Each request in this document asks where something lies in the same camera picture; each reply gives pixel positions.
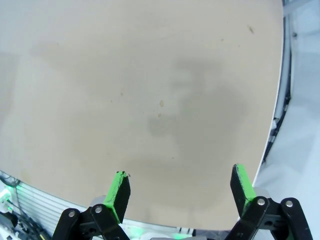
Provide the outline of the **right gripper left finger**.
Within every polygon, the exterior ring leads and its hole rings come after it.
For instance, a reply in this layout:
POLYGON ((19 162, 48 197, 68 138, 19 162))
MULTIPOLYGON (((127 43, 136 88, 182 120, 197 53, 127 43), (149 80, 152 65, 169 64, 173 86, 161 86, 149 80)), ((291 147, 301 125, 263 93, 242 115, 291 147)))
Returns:
POLYGON ((104 240, 128 240, 122 229, 131 195, 129 175, 118 171, 103 201, 85 211, 65 209, 54 230, 53 240, 91 240, 101 236, 104 240))

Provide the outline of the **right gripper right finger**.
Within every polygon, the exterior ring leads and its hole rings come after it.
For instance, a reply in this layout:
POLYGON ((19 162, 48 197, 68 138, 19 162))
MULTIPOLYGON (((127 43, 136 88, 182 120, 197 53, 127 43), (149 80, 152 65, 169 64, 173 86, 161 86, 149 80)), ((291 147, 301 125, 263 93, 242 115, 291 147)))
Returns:
POLYGON ((257 195, 244 165, 232 167, 230 188, 239 220, 227 240, 252 240, 258 230, 270 231, 275 240, 312 240, 313 236, 300 202, 293 197, 280 203, 257 195))

